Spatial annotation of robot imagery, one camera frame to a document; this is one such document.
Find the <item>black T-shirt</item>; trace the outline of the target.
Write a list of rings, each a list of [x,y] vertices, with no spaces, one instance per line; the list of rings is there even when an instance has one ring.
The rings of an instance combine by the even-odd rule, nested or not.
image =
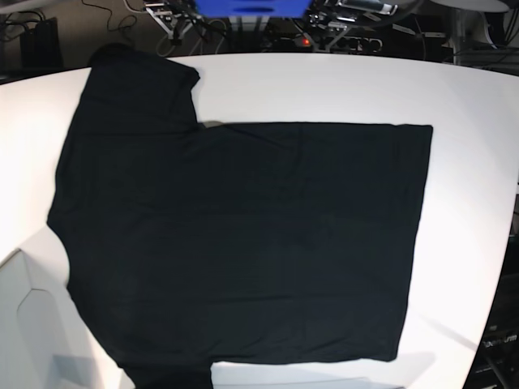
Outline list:
[[[93,54],[48,226],[71,299],[138,388],[220,361],[393,361],[431,126],[199,123],[197,70]]]

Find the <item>black power strip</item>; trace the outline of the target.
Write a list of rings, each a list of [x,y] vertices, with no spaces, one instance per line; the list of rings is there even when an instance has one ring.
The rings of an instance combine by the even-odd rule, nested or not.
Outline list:
[[[268,38],[262,53],[337,53],[372,55],[380,53],[383,41],[378,38],[360,36],[324,36],[311,38],[302,34]]]

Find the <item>blue plastic crate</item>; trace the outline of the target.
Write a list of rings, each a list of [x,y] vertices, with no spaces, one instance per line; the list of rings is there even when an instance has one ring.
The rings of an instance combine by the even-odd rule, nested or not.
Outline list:
[[[198,0],[199,14],[209,18],[229,16],[268,16],[299,18],[311,0]]]

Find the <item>black box left background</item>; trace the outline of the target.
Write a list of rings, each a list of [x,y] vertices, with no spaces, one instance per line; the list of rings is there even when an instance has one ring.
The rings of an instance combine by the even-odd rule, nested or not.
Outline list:
[[[63,66],[56,18],[39,21],[19,38],[23,67],[32,69]]]

